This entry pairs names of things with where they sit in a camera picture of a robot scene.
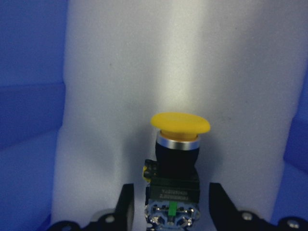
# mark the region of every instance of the blue background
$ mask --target blue background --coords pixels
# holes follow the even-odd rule
[[[62,124],[67,1],[0,1],[0,230],[46,230]]]
[[[308,72],[286,144],[285,168],[272,222],[287,216],[308,220]]]

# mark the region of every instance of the screw head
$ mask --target screw head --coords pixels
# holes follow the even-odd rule
[[[292,229],[299,229],[299,223],[296,220],[288,220],[287,224]]]
[[[107,216],[105,219],[106,223],[113,223],[114,221],[115,221],[115,217],[112,215]]]
[[[252,216],[251,213],[243,212],[243,213],[242,213],[242,218],[243,218],[244,220],[252,220],[252,219],[253,219],[253,216]]]

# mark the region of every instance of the foam background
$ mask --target foam background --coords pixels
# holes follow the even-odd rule
[[[197,169],[202,221],[210,181],[240,209],[269,220],[308,57],[307,1],[70,1],[52,221],[86,225],[135,184],[145,230],[145,158],[152,115],[207,118]]]

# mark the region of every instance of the metal screw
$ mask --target metal screw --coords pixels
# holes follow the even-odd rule
[[[159,225],[160,224],[159,218],[160,217],[152,217],[152,219],[150,219],[150,222],[155,223],[156,225]]]
[[[299,229],[299,223],[296,220],[288,220],[287,221],[288,226],[290,226],[292,229]]]
[[[115,217],[112,215],[109,215],[108,217],[106,217],[105,222],[106,223],[112,223],[115,221]]]
[[[244,213],[242,213],[242,218],[244,220],[252,220],[253,216],[252,216],[251,213],[244,212]]]
[[[193,225],[193,221],[192,221],[191,218],[188,219],[188,224],[187,224],[187,225],[188,225],[189,227]]]

